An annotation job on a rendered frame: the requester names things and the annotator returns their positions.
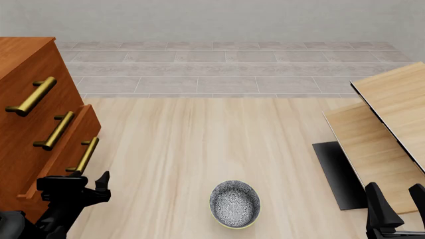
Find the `pale wooden two-tier shelf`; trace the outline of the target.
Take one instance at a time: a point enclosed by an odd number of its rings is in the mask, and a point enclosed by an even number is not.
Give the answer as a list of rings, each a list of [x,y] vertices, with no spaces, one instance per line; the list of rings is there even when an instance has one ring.
[[[350,83],[360,103],[323,113],[360,184],[376,183],[397,214],[425,186],[425,63]]]

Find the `patterned grey bowl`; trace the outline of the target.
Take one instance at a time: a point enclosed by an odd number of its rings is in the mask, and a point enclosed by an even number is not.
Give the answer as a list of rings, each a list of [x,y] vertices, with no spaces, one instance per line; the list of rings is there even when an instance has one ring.
[[[219,224],[240,230],[255,223],[261,212],[261,200],[250,185],[242,181],[225,181],[213,189],[209,207]]]

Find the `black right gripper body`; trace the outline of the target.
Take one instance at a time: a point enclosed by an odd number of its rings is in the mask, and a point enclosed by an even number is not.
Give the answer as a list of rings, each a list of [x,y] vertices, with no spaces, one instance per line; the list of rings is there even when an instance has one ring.
[[[425,231],[397,231],[389,226],[368,226],[366,235],[368,239],[425,239]]]

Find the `wooden cabinet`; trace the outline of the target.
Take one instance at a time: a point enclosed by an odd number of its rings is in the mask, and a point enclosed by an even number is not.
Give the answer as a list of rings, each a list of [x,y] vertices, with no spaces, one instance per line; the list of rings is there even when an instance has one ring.
[[[36,222],[37,180],[85,167],[100,129],[52,37],[0,37],[0,211]]]

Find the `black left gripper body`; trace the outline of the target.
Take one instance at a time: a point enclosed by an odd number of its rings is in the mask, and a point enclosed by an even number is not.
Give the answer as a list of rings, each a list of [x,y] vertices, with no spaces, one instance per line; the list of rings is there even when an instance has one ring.
[[[93,190],[82,189],[77,192],[76,206],[87,207],[101,202],[108,202],[111,199],[111,191],[109,189]]]

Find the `wooden cabinet drawer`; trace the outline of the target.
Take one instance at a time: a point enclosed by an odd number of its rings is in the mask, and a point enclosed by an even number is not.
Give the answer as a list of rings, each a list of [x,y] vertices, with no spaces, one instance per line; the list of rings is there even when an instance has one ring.
[[[0,37],[0,79],[8,75],[71,77],[51,37]]]
[[[19,75],[0,79],[0,191],[17,195],[27,191],[51,155],[33,143],[48,139],[59,123],[54,116],[75,112],[83,104],[71,77],[58,76],[56,85],[26,117],[5,111],[23,103],[36,89],[33,82],[44,79]]]
[[[47,154],[47,160],[41,168],[36,170],[35,177],[30,181],[29,188],[23,189],[17,195],[18,202],[23,203],[20,210],[26,213],[30,222],[36,222],[47,209],[48,202],[43,201],[41,192],[37,190],[37,179],[47,176],[66,176],[67,167],[77,167],[87,146],[81,145],[83,141],[90,141],[97,137],[101,129],[100,122],[91,105],[81,106],[70,127],[59,139],[52,151],[42,150]]]

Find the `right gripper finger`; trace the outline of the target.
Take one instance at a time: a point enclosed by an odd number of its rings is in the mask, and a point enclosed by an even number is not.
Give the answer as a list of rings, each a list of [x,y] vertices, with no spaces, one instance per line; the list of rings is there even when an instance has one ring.
[[[425,187],[415,184],[409,188],[410,196],[420,213],[421,219],[425,220]]]
[[[365,187],[367,196],[367,232],[374,229],[384,233],[395,233],[395,228],[402,226],[404,221],[395,213],[376,183]]]

